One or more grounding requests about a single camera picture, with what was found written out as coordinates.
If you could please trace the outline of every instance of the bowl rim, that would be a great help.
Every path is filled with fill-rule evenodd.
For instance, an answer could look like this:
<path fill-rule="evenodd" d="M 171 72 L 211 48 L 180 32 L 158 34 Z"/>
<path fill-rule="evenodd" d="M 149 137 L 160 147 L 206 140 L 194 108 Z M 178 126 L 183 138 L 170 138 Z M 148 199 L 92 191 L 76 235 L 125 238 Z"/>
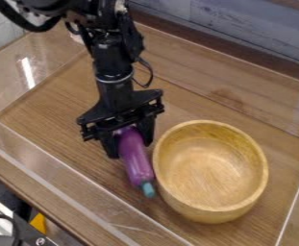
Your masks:
<path fill-rule="evenodd" d="M 230 206 L 223 206 L 223 207 L 207 207 L 207 206 L 199 206 L 199 205 L 192 205 L 190 204 L 187 201 L 182 200 L 175 194 L 174 192 L 171 192 L 168 185 L 166 185 L 164 179 L 162 179 L 160 176 L 160 172 L 159 172 L 159 164 L 158 164 L 158 155 L 160 152 L 160 146 L 163 144 L 163 141 L 166 140 L 166 138 L 174 133 L 174 131 L 176 131 L 178 129 L 188 126 L 188 125 L 195 125 L 195 124 L 214 124 L 222 127 L 228 128 L 230 130 L 232 130 L 234 132 L 236 132 L 238 134 L 242 135 L 242 137 L 244 137 L 252 148 L 256 150 L 258 156 L 260 158 L 260 165 L 262 165 L 262 179 L 260 179 L 260 183 L 259 186 L 256 188 L 256 190 L 252 192 L 251 196 L 248 198 L 246 198 L 244 200 L 242 200 L 239 203 L 230 205 Z M 200 209 L 200 210 L 206 210 L 206 211 L 230 211 L 230 210 L 236 210 L 236 209 L 242 209 L 244 207 L 247 207 L 248 205 L 251 205 L 258 198 L 260 197 L 264 188 L 267 186 L 267 182 L 268 182 L 268 164 L 267 164 L 267 159 L 266 159 L 266 155 L 262 151 L 262 148 L 259 147 L 258 143 L 255 142 L 255 140 L 251 138 L 251 136 L 248 134 L 246 134 L 240 129 L 235 128 L 234 126 L 214 121 L 214 120 L 191 120 L 191 121 L 186 121 L 182 124 L 176 125 L 175 127 L 172 127 L 170 130 L 167 130 L 167 132 L 162 135 L 160 139 L 158 140 L 155 147 L 154 147 L 154 152 L 152 152 L 152 168 L 154 168 L 154 172 L 155 172 L 155 177 L 156 177 L 156 181 L 159 183 L 159 185 L 163 187 L 163 189 L 166 190 L 166 192 L 170 194 L 170 196 L 174 197 L 174 199 L 176 199 L 182 204 L 187 205 L 188 207 L 194 208 L 194 209 Z"/>

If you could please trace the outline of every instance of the cable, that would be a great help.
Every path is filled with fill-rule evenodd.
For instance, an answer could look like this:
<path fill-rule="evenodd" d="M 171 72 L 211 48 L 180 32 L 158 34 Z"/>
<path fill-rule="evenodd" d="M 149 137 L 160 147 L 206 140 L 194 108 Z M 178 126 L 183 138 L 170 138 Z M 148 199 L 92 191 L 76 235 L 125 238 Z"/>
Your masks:
<path fill-rule="evenodd" d="M 4 1 L 0 0 L 0 13 L 5 15 L 5 17 L 23 29 L 33 33 L 41 33 L 48 31 L 59 22 L 60 16 L 51 18 L 44 22 L 43 25 L 36 26 L 33 25 L 16 10 L 12 6 Z"/>
<path fill-rule="evenodd" d="M 141 84 L 135 78 L 132 78 L 132 81 L 141 87 L 141 88 L 148 88 L 151 86 L 152 83 L 152 79 L 154 79 L 154 70 L 152 67 L 149 65 L 149 63 L 143 59 L 139 58 L 139 64 L 147 68 L 147 70 L 149 71 L 149 80 Z"/>
<path fill-rule="evenodd" d="M 7 216 L 4 214 L 0 214 L 0 219 L 7 219 L 13 225 L 13 238 L 15 238 L 15 240 L 13 240 L 12 246 L 17 246 L 19 242 L 20 242 L 20 231 L 19 231 L 16 221 L 9 216 Z"/>

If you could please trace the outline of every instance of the wooden bowl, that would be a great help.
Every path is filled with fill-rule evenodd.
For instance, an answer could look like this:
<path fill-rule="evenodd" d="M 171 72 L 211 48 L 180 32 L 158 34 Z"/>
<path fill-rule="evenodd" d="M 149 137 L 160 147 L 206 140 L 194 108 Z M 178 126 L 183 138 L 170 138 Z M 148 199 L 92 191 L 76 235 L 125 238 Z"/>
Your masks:
<path fill-rule="evenodd" d="M 236 128 L 208 120 L 174 127 L 152 156 L 162 197 L 186 218 L 216 224 L 240 217 L 267 184 L 264 154 Z"/>

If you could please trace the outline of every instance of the purple object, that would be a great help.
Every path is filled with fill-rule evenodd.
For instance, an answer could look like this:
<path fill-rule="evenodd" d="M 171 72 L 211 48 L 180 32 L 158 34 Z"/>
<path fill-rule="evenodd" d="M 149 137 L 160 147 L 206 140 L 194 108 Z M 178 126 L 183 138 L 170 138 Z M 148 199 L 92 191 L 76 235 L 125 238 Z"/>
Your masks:
<path fill-rule="evenodd" d="M 135 127 L 121 129 L 119 136 L 117 151 L 125 165 L 131 184 L 145 189 L 145 186 L 154 180 L 154 171 L 143 137 Z"/>

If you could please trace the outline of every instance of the yellow object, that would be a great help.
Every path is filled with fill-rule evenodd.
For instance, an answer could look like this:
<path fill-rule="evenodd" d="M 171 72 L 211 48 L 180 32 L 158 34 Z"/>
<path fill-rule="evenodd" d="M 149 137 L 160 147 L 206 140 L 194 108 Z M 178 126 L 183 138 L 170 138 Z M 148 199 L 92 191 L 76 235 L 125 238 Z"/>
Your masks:
<path fill-rule="evenodd" d="M 36 215 L 36 217 L 31 221 L 31 225 L 40 233 L 47 234 L 47 222 L 45 217 L 41 213 Z"/>
<path fill-rule="evenodd" d="M 186 122 L 163 135 L 152 163 L 167 204 L 186 218 L 210 224 L 248 212 L 268 180 L 267 160 L 255 141 L 208 120 Z"/>

